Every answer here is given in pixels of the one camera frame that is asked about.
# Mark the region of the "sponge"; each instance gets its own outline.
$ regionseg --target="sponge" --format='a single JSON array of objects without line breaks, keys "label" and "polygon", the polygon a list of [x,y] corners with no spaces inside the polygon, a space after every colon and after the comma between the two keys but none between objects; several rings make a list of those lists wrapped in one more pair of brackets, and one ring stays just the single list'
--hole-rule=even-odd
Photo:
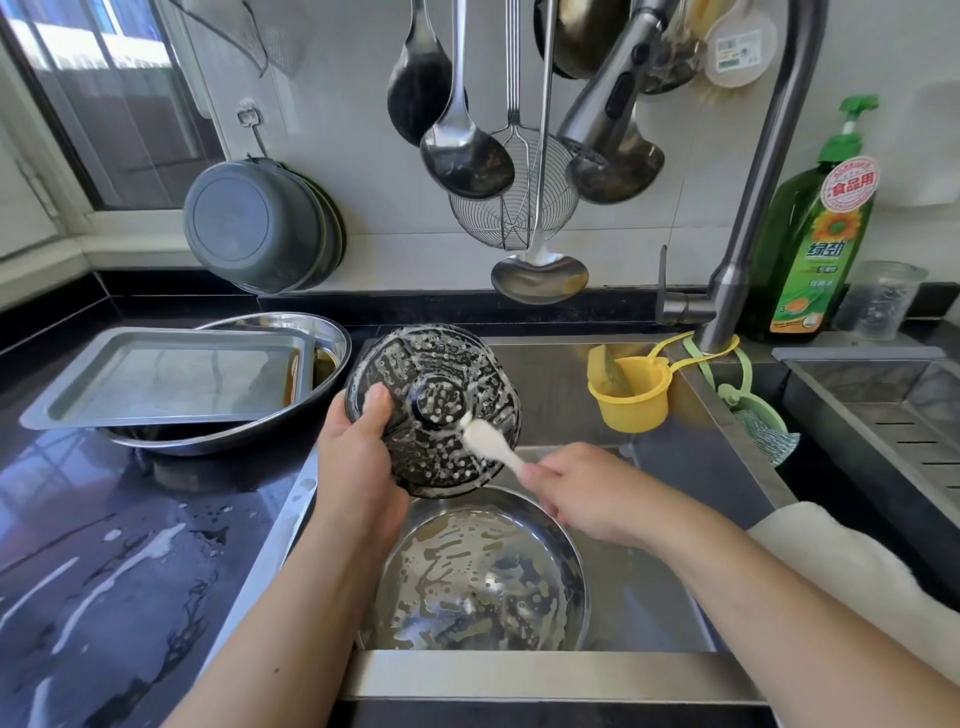
[{"label": "sponge", "polygon": [[593,347],[587,357],[587,381],[607,397],[632,397],[634,390],[606,344]]}]

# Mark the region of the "dish soap bottle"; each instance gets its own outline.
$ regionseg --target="dish soap bottle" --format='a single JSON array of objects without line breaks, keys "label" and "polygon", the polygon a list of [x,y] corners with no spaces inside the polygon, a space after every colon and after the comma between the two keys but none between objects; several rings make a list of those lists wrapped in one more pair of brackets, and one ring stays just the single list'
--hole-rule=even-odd
[{"label": "dish soap bottle", "polygon": [[855,130],[875,95],[844,99],[843,132],[832,136],[817,166],[784,182],[767,210],[750,269],[750,291],[737,327],[752,339],[799,344],[820,331],[860,247],[879,168],[860,155]]}]

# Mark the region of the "clear plastic cup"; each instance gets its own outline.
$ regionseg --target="clear plastic cup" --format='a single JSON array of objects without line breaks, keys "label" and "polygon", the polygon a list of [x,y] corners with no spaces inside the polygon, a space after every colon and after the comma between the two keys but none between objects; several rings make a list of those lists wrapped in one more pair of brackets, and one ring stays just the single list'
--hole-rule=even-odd
[{"label": "clear plastic cup", "polygon": [[833,317],[833,327],[861,339],[890,341],[926,275],[925,269],[909,263],[867,261],[852,275],[850,290]]}]

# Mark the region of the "white brush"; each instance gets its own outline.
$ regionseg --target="white brush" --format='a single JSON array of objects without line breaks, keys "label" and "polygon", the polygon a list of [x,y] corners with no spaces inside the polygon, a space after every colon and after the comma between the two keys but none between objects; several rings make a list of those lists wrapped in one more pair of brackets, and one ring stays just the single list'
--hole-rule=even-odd
[{"label": "white brush", "polygon": [[460,420],[463,441],[467,449],[477,457],[496,460],[506,465],[517,477],[523,467],[523,459],[507,444],[507,439],[486,420],[474,420],[468,412]]}]

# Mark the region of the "baking tray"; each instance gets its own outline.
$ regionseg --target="baking tray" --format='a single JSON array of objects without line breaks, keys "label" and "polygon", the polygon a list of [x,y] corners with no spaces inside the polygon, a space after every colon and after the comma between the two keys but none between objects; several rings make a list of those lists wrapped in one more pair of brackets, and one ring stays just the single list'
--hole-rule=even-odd
[{"label": "baking tray", "polygon": [[20,423],[55,429],[257,420],[312,391],[313,358],[313,337],[293,330],[111,328]]}]

